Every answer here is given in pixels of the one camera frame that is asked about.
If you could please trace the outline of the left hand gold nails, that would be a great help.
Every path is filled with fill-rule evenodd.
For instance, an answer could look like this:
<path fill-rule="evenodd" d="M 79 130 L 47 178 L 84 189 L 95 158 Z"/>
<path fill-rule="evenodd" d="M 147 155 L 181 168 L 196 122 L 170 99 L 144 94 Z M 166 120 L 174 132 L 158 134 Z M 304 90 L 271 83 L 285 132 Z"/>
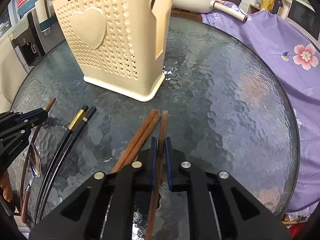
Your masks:
<path fill-rule="evenodd" d="M 13 200 L 13 192 L 11 188 L 9 174 L 7 171 L 5 171 L 1 176 L 0 187 L 3 190 L 3 193 L 2 193 L 3 198 L 7 202 L 11 202 Z"/>

